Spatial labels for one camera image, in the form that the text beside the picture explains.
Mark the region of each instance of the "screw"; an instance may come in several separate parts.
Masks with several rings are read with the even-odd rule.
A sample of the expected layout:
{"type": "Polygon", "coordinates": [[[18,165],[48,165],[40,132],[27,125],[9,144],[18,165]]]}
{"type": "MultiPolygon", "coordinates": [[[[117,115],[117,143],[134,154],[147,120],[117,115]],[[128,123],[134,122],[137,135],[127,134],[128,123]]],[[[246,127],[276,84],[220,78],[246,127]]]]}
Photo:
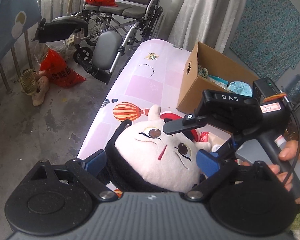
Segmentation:
{"type": "Polygon", "coordinates": [[[115,195],[115,193],[113,191],[110,191],[110,190],[105,190],[105,191],[102,191],[99,196],[102,198],[102,199],[111,199],[113,198],[115,195]]]}
{"type": "Polygon", "coordinates": [[[192,191],[189,191],[187,193],[187,196],[190,198],[190,199],[193,199],[193,200],[198,200],[198,199],[201,199],[203,197],[203,193],[198,191],[198,190],[192,190],[192,191]]]}

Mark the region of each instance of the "wheelchair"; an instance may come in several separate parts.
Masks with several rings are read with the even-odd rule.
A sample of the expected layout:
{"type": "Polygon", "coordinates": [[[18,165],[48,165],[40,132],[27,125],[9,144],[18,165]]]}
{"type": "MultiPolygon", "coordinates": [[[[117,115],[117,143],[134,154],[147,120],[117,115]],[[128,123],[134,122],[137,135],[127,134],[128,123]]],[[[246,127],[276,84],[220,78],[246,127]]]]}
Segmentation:
{"type": "Polygon", "coordinates": [[[160,0],[116,0],[116,7],[85,4],[81,12],[72,16],[58,17],[51,23],[42,19],[32,41],[60,41],[74,34],[75,62],[87,73],[108,84],[126,48],[134,50],[137,47],[135,44],[157,37],[163,20],[159,2],[160,0]],[[131,20],[120,24],[115,16],[131,20]],[[141,32],[140,41],[136,39],[137,31],[141,32]],[[82,41],[95,47],[94,51],[90,47],[81,47],[82,41]]]}

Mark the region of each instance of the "curtain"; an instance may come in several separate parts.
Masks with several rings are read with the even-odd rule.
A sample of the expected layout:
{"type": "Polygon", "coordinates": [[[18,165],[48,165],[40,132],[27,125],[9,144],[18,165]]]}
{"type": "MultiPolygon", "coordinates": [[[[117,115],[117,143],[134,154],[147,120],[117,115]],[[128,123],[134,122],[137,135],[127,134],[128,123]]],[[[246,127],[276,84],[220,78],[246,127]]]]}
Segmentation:
{"type": "Polygon", "coordinates": [[[228,49],[246,0],[172,0],[159,38],[191,51],[196,41],[228,49]]]}

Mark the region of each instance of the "cardboard box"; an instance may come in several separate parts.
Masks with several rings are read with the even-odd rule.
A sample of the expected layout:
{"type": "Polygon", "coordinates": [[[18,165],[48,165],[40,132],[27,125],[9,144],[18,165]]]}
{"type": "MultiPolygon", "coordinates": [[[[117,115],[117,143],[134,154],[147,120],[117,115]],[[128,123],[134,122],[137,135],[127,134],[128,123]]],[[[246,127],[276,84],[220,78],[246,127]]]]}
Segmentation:
{"type": "Polygon", "coordinates": [[[183,73],[177,109],[185,114],[194,112],[205,89],[225,91],[215,83],[198,74],[198,65],[205,67],[209,74],[227,81],[243,81],[252,88],[252,82],[259,79],[251,70],[235,63],[220,52],[197,42],[191,52],[183,73]]]}

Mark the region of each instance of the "label sticker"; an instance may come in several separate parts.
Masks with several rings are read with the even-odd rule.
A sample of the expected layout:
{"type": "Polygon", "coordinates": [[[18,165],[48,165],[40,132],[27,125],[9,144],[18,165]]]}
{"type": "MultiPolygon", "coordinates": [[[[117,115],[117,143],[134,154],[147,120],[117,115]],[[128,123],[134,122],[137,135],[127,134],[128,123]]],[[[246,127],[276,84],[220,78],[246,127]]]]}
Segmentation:
{"type": "Polygon", "coordinates": [[[282,145],[283,143],[285,143],[287,141],[285,140],[285,138],[282,135],[280,135],[277,139],[274,140],[274,142],[276,143],[276,145],[278,147],[280,147],[280,145],[282,145]]]}
{"type": "Polygon", "coordinates": [[[269,112],[280,110],[281,106],[279,103],[273,103],[269,105],[260,106],[260,108],[263,113],[269,113],[269,112]]]}

